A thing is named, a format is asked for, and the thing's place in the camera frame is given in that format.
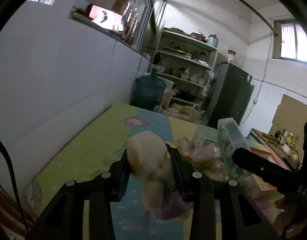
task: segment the shelf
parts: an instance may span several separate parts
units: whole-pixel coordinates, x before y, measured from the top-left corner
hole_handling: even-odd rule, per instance
[[[182,60],[182,61],[189,62],[189,63],[193,63],[193,64],[195,64],[195,65],[197,65],[197,66],[200,66],[200,67],[203,67],[203,68],[205,68],[205,69],[207,69],[207,70],[211,70],[210,67],[207,67],[206,65],[203,65],[203,64],[201,64],[200,62],[194,61],[194,60],[192,60],[192,59],[188,59],[188,58],[186,58],[186,57],[182,57],[182,56],[177,55],[177,54],[173,54],[173,53],[166,52],[166,51],[163,51],[163,50],[157,50],[157,53],[162,54],[162,55],[165,55],[165,56],[168,56],[168,57],[175,57],[175,58],[178,58],[178,59],[180,59],[180,60]]]
[[[168,74],[159,73],[159,72],[157,73],[157,75],[161,75],[161,76],[165,76],[165,77],[170,77],[170,78],[174,78],[174,79],[177,79],[177,80],[181,80],[181,81],[183,81],[183,82],[187,82],[187,83],[190,83],[190,84],[192,84],[192,85],[196,85],[196,86],[202,87],[202,88],[205,87],[204,85],[200,85],[200,84],[198,84],[198,83],[192,82],[192,81],[190,81],[190,80],[185,80],[185,79],[183,79],[183,78],[178,78],[178,77],[175,77],[175,76],[173,76],[173,75],[168,75]]]
[[[181,98],[174,98],[173,97],[172,99],[183,102],[183,103],[187,103],[187,104],[190,104],[190,105],[196,105],[197,104],[197,103],[193,103],[193,102],[190,102],[190,101],[187,101],[187,100],[183,100]]]
[[[193,45],[195,47],[198,47],[198,48],[201,48],[201,49],[205,49],[205,50],[207,50],[209,52],[217,51],[217,49],[215,47],[212,47],[212,46],[206,44],[205,42],[198,41],[198,40],[196,40],[194,38],[182,35],[180,33],[175,33],[175,32],[171,32],[171,31],[163,30],[161,36],[162,37],[168,37],[168,38],[176,39],[176,40],[180,40],[182,42],[186,42],[186,43],[188,43],[190,45]]]

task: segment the metal canister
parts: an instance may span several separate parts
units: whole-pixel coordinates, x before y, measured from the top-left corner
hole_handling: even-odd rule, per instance
[[[218,46],[218,42],[219,42],[219,40],[217,38],[217,35],[215,35],[215,34],[211,34],[207,38],[207,44],[212,46],[212,47],[216,48]]]

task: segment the electrical cable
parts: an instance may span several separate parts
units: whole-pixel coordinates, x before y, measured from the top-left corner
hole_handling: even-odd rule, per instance
[[[19,212],[20,212],[21,218],[23,219],[24,227],[26,228],[27,232],[29,233],[29,228],[28,228],[26,219],[24,218],[23,209],[22,209],[22,206],[21,206],[21,203],[20,203],[19,193],[18,193],[18,189],[17,189],[17,182],[15,180],[15,171],[13,169],[12,161],[11,161],[11,158],[10,158],[8,152],[7,152],[7,149],[4,147],[4,145],[2,144],[1,141],[0,141],[0,152],[1,152],[2,156],[4,157],[6,163],[7,163],[12,188],[13,188],[13,191],[15,193],[15,200],[18,204]]]
[[[256,96],[255,99],[254,99],[254,103],[252,104],[252,107],[251,107],[251,109],[250,109],[250,112],[248,113],[248,115],[246,116],[246,118],[240,123],[240,125],[239,125],[240,127],[243,126],[243,124],[246,122],[246,120],[248,119],[249,115],[251,114],[251,112],[252,112],[252,110],[253,110],[253,108],[254,108],[254,106],[255,106],[255,100],[258,100],[258,96],[259,96],[259,93],[260,93],[260,90],[261,90],[261,87],[262,87],[264,78],[266,77],[267,65],[268,65],[268,62],[269,62],[271,46],[272,46],[272,34],[270,35],[270,46],[269,46],[267,61],[266,61],[266,65],[264,66],[263,78],[262,78],[262,81],[261,81],[261,84],[260,84],[260,87],[259,87],[257,96]]]

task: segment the brown curtain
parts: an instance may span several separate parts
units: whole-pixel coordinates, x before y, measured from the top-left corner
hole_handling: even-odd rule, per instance
[[[27,225],[31,228],[34,224],[32,216],[24,211],[24,216],[27,220]],[[19,208],[15,200],[8,195],[0,186],[0,224],[9,228],[11,231],[20,236],[25,237],[27,231],[23,225],[23,220],[19,213]]]

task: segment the beige plush toy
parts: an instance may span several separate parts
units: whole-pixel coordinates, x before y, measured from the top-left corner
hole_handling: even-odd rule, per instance
[[[127,142],[131,173],[143,182],[142,201],[160,220],[189,217],[193,203],[182,201],[175,187],[171,159],[163,140],[150,131],[135,134]]]

